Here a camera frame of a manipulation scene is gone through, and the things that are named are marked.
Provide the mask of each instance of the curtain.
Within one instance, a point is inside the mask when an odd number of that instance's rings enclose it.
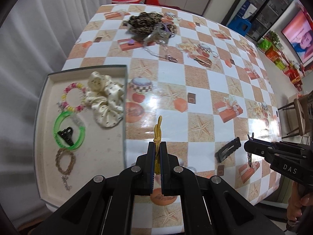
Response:
[[[15,227],[48,210],[37,192],[33,125],[48,73],[60,71],[100,5],[111,0],[18,0],[0,28],[0,203]]]

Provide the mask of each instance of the blue plastic stool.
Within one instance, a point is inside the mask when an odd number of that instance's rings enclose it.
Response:
[[[227,27],[236,33],[241,34],[242,36],[245,36],[251,28],[251,23],[249,20],[243,19],[236,15]]]

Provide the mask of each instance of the yellow elastic band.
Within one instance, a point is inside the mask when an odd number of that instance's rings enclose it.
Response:
[[[154,126],[154,139],[153,139],[153,142],[156,145],[156,158],[155,158],[155,164],[154,164],[154,172],[157,175],[161,173],[161,167],[160,167],[160,143],[161,143],[161,136],[162,136],[161,122],[162,122],[162,116],[159,116],[157,124]]]

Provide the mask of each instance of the metal screw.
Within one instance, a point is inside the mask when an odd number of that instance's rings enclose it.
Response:
[[[174,171],[177,173],[181,173],[184,170],[184,168],[182,166],[176,166],[174,167]]]
[[[96,175],[96,176],[94,177],[94,182],[100,183],[100,182],[102,182],[102,181],[103,181],[103,177],[102,177],[101,175]]]
[[[222,182],[222,179],[219,176],[213,176],[211,177],[211,180],[213,183],[220,183]]]
[[[139,172],[141,170],[141,168],[140,168],[140,166],[138,166],[138,165],[135,165],[135,166],[133,166],[132,168],[131,168],[131,171],[132,172]]]

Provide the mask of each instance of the television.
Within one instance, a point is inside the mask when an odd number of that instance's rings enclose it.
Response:
[[[290,42],[302,63],[313,56],[313,31],[302,10],[281,32]]]

